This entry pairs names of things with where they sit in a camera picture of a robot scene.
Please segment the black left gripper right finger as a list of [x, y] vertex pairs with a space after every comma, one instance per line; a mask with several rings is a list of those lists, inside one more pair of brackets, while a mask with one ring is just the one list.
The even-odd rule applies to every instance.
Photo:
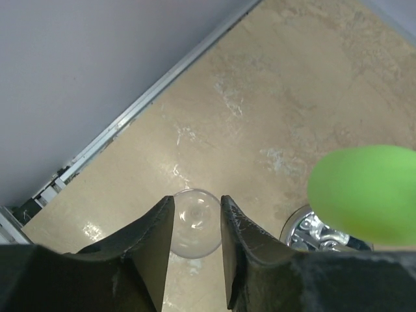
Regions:
[[232, 311], [414, 311], [414, 252], [299, 252], [222, 196], [227, 307]]

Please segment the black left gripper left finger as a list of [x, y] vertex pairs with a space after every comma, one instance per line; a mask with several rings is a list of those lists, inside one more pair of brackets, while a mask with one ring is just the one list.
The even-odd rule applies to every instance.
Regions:
[[77, 253], [1, 246], [2, 311], [161, 311], [174, 198]]

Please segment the green plastic goblet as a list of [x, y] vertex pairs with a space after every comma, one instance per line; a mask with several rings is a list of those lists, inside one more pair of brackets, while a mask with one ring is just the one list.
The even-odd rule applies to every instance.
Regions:
[[415, 151], [371, 145], [330, 152], [313, 167], [307, 198], [331, 228], [363, 241], [415, 244]]

